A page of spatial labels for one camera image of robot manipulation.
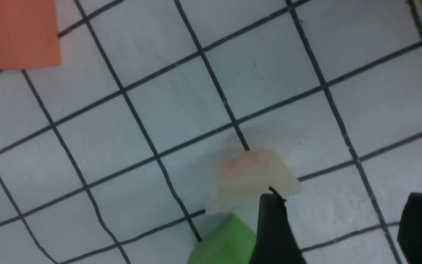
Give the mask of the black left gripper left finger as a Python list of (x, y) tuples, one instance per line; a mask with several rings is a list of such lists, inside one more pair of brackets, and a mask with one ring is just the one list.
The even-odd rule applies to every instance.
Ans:
[(285, 200), (276, 194), (260, 197), (256, 244), (249, 263), (306, 263), (289, 225)]

